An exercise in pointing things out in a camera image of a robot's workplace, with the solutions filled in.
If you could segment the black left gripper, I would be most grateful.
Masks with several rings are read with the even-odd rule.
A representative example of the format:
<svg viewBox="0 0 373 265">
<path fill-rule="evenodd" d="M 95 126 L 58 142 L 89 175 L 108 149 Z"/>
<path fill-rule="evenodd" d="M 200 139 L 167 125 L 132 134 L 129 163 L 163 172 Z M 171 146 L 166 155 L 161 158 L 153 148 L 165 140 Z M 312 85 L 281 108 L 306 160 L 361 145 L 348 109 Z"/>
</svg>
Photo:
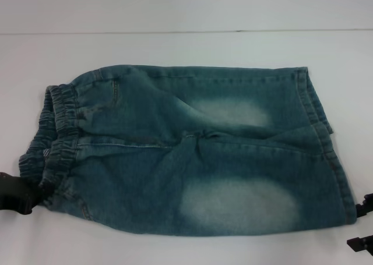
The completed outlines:
<svg viewBox="0 0 373 265">
<path fill-rule="evenodd" d="M 40 190 L 27 179 L 1 172 L 1 210 L 29 215 L 40 202 Z"/>
</svg>

